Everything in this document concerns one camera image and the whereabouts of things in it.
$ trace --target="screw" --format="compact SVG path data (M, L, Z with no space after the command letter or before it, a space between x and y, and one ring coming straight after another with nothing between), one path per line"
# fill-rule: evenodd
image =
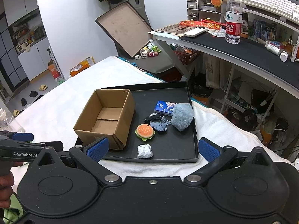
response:
M201 180L201 176L196 175L196 174L191 174L191 175L187 176L187 180L189 182L199 182Z
M158 181L157 181L157 180L150 180L149 183L150 183L150 184L157 184Z
M107 182L116 182L119 180L119 176L115 175L115 174L109 174L105 176L105 180Z

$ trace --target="red snack package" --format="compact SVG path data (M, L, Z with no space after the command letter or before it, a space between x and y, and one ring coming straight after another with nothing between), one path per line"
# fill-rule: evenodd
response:
M181 21L179 23L180 26L187 26L187 27L205 27L208 29L216 29L220 30L220 25L219 24L209 24L209 23L204 23L200 21L190 21L190 20L185 20Z

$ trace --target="bed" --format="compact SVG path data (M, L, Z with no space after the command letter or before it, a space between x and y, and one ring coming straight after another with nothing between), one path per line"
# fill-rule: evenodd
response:
M75 122L94 90L145 83L162 82L128 62L111 56L54 88L25 109L17 120L26 132L34 134L34 142L61 141L64 150L68 151L77 140L73 130ZM273 161L290 163L263 146L255 135L239 129L216 110L206 108L196 101L192 101L192 105L198 139L206 137L219 146L231 145L239 151L251 151L253 147L261 146ZM123 180L126 176L180 176L183 179L207 164L207 161L200 156L196 163L187 164L145 164L108 160L101 160L99 163ZM27 166L12 168L15 176L14 191Z

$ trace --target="gray fluffy sponge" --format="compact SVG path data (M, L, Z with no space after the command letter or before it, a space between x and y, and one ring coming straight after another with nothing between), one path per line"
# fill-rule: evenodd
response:
M190 104L175 104L171 124L179 131L185 130L192 122L194 112Z

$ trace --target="hamburger plush toy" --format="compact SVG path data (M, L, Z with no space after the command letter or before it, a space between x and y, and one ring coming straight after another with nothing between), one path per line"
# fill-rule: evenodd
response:
M142 124L137 127L135 133L141 140L146 141L154 136L155 131L150 125Z

